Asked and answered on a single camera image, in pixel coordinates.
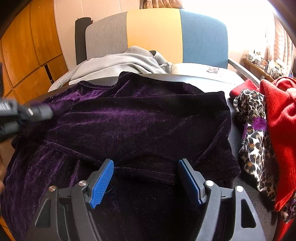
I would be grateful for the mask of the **dark purple velvet garment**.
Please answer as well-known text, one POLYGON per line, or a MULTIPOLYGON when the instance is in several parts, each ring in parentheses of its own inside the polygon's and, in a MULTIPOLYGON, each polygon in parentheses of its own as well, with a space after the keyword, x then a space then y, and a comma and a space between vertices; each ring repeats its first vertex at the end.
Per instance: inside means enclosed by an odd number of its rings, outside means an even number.
POLYGON ((177 177, 180 159, 225 187, 240 173, 223 92, 124 72, 115 85, 81 81, 45 103, 52 119, 14 139, 4 178, 1 213, 16 240, 50 185, 74 186, 106 159, 114 174, 92 211, 103 240, 190 238, 201 211, 177 177))

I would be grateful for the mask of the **red knit garment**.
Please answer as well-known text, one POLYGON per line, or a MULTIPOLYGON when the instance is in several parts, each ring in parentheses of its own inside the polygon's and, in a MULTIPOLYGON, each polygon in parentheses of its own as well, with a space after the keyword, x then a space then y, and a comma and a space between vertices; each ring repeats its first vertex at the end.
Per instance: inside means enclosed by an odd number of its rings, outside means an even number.
MULTIPOLYGON (((273 239, 282 240, 295 219, 295 80, 290 77, 280 77, 273 82, 261 80, 259 86, 246 80, 233 90, 243 89, 255 90, 265 97, 267 131, 276 160, 272 168, 277 174, 275 201, 259 192, 278 213, 273 239)), ((239 154, 238 159, 241 169, 256 188, 254 178, 243 169, 239 154)))

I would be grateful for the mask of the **beige patterned curtain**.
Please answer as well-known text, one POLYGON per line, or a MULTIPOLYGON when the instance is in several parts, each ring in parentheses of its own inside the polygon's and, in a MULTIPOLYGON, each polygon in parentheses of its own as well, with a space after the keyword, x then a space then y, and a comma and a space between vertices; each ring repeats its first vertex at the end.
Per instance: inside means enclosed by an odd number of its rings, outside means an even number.
POLYGON ((266 27, 266 56, 267 60, 279 60, 283 75, 288 76, 292 68, 293 43, 287 31, 276 16, 267 22, 266 27))

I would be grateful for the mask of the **white printed pillow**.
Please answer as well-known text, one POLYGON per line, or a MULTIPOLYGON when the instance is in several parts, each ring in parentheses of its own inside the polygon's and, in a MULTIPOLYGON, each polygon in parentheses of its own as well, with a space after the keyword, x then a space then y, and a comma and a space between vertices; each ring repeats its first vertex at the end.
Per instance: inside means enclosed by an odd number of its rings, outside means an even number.
POLYGON ((171 66, 171 74, 201 77, 218 81, 240 79, 240 76, 228 69, 196 63, 177 63, 171 66))

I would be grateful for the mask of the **black leather ottoman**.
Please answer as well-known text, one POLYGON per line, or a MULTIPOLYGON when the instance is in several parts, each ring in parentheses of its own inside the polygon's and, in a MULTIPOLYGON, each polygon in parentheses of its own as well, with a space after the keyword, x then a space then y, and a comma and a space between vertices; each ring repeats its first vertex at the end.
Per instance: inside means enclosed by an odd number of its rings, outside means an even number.
MULTIPOLYGON (((186 141, 191 134, 183 132, 174 135, 172 139, 168 139, 167 134, 167 131, 161 132, 156 140, 156 148, 170 150, 173 158, 172 173, 123 166, 115 156, 115 151, 118 149, 126 151, 127 141, 120 142, 115 138, 114 146, 102 146, 97 141, 90 141, 89 147, 102 151, 103 157, 93 160, 85 154, 75 154, 74 159, 83 160, 87 172, 73 184, 68 185, 62 180, 43 185, 38 191, 38 206, 50 186, 55 185, 59 189, 72 187, 81 180, 87 180, 92 172, 99 170, 106 159, 111 159, 114 162, 113 176, 102 202, 91 210, 102 240, 190 240, 201 221, 204 208, 196 206, 189 197, 185 181, 180 177, 178 169, 181 159, 188 161, 189 159, 176 153, 175 148, 186 150, 188 148, 186 141)), ((222 173, 222 167, 229 167, 229 163, 222 160, 222 144, 217 137, 211 137, 210 134, 210 131, 200 130, 198 146, 202 151, 198 159, 199 167, 189 163, 206 180, 212 180, 219 187, 225 188, 225 185, 218 180, 218 175, 222 173)), ((268 201, 246 183, 245 175, 235 178, 231 189, 238 185, 247 192, 267 240, 269 234, 275 231, 278 219, 270 213, 268 201)), ((224 221, 230 210, 229 204, 223 201, 221 209, 214 240, 222 240, 226 228, 224 221)))

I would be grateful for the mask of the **leopard print garment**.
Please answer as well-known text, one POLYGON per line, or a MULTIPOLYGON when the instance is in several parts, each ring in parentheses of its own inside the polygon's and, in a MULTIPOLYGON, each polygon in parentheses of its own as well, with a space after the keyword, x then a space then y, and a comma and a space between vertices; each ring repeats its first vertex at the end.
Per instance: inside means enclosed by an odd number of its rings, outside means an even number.
POLYGON ((272 168, 275 154, 267 131, 265 97, 249 89, 232 90, 233 105, 244 124, 239 158, 243 169, 255 180, 258 191, 275 201, 278 178, 272 168))

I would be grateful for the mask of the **orange wooden wardrobe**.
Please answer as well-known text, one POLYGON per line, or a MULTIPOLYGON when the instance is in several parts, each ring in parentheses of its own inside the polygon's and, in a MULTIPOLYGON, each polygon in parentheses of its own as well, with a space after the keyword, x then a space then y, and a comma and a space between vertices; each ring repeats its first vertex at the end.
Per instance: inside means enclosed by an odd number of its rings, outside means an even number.
POLYGON ((45 94, 68 71, 53 1, 22 1, 1 30, 4 97, 25 103, 45 94))

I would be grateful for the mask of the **light grey hoodie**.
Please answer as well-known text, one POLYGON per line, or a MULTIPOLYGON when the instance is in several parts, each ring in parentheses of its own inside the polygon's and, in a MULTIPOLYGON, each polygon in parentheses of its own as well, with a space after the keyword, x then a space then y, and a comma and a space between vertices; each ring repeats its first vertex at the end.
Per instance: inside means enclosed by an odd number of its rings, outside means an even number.
POLYGON ((122 72, 137 74, 170 74, 172 63, 159 52, 148 51, 138 46, 128 48, 124 53, 108 54, 92 58, 78 64, 73 70, 60 77, 49 88, 49 92, 61 88, 66 82, 70 85, 82 80, 119 76, 122 72))

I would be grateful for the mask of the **cluttered wooden shelf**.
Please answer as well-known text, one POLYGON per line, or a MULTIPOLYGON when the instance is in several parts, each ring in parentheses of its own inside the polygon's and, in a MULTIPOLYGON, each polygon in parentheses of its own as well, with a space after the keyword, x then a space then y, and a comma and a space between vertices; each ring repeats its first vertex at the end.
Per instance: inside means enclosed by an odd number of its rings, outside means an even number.
POLYGON ((259 51, 249 51, 243 59, 244 67, 258 79, 266 79, 273 82, 279 77, 290 77, 295 80, 295 75, 288 66, 280 59, 268 60, 262 57, 259 51))

